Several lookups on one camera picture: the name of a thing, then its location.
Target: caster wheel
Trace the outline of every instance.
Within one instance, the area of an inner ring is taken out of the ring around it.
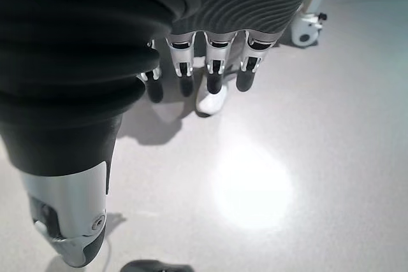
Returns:
[[[163,86],[160,80],[150,79],[146,81],[146,91],[153,103],[159,103],[163,100]]]
[[[319,19],[319,20],[322,20],[322,21],[327,21],[327,14],[325,14],[325,13],[320,13],[318,16],[317,16],[317,18]]]
[[[180,85],[180,91],[184,97],[189,97],[194,91],[194,78],[193,76],[181,76],[178,78]]]

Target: black rubber sleeve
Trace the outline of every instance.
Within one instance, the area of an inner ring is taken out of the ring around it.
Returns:
[[[110,170],[121,115],[144,91],[136,75],[158,65],[147,43],[200,1],[0,0],[0,133],[11,162],[41,176],[103,161]]]

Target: black fingertip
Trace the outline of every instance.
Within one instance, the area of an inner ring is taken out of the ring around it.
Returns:
[[[103,238],[105,238],[105,229],[106,229],[106,225],[103,227],[103,230],[101,231],[101,233],[99,234],[99,236],[90,244],[88,244],[85,248],[84,248],[84,255],[85,255],[85,264],[83,264],[80,267],[75,267],[75,268],[82,268],[85,267],[86,265],[88,265],[91,261],[94,260],[94,258],[97,256],[99,250],[102,247],[102,243],[103,243]]]
[[[222,75],[218,73],[208,74],[207,76],[207,90],[211,94],[218,94],[222,87]]]
[[[148,80],[146,82],[146,91],[153,103],[159,103],[163,100],[163,86],[160,80]]]
[[[246,92],[254,83],[255,73],[252,71],[240,70],[237,74],[237,89],[240,92]]]
[[[194,91],[194,79],[193,76],[181,76],[179,78],[180,91],[184,97],[189,97]]]

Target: white sneaker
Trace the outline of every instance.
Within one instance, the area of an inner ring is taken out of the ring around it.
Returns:
[[[214,115],[221,111],[227,98],[228,86],[224,83],[218,94],[210,94],[207,90],[207,76],[203,75],[200,88],[198,89],[196,108],[199,113]]]

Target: robotic finger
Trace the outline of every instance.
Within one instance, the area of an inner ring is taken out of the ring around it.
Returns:
[[[245,32],[245,43],[241,53],[241,65],[237,74],[237,89],[246,92],[254,82],[255,73],[275,41],[260,41],[254,32]]]
[[[180,91],[184,97],[189,97],[194,91],[193,60],[194,39],[196,33],[186,35],[170,35],[167,44],[170,48],[171,59],[178,76]]]

